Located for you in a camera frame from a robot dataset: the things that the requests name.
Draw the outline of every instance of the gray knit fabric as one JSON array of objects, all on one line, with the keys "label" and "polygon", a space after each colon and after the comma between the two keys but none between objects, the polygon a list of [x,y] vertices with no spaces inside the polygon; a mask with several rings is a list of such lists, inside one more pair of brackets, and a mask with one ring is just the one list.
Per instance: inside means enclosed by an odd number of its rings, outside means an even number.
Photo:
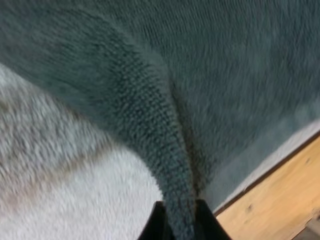
[{"label": "gray knit fabric", "polygon": [[138,153],[178,240],[319,116],[319,59],[316,0],[0,2],[0,62]]}]

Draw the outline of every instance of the textured fabric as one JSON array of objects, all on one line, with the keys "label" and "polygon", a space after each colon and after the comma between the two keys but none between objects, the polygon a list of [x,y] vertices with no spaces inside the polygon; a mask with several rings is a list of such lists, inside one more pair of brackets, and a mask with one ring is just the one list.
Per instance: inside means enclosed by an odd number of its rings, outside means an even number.
[{"label": "textured fabric", "polygon": [[0,61],[138,154],[179,240],[195,194],[319,115],[316,0],[75,2],[2,1]]},{"label": "textured fabric", "polygon": [[136,154],[0,64],[1,240],[136,240],[161,199]]}]

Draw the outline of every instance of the sweater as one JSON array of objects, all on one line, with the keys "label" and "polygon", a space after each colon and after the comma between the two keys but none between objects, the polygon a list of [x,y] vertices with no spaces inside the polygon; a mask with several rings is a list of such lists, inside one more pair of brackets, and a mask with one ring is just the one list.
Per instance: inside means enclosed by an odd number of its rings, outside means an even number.
[{"label": "sweater", "polygon": [[315,0],[3,0],[0,62],[136,152],[192,240],[219,168],[319,115],[319,18]]}]

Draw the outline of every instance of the wooden floor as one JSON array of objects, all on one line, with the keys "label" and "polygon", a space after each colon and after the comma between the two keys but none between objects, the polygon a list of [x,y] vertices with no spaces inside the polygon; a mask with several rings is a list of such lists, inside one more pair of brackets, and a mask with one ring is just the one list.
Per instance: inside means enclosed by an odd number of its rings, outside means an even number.
[{"label": "wooden floor", "polygon": [[320,137],[217,219],[233,240],[291,240],[320,212]]}]

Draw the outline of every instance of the black object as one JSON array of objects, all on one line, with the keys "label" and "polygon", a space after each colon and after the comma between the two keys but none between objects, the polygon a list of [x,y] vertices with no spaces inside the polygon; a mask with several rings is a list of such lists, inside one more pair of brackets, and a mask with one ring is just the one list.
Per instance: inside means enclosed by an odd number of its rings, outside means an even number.
[{"label": "black object", "polygon": [[[231,240],[207,203],[201,199],[196,201],[194,229],[196,240]],[[138,240],[175,240],[168,224],[166,208],[161,201],[155,202],[150,218]]]}]

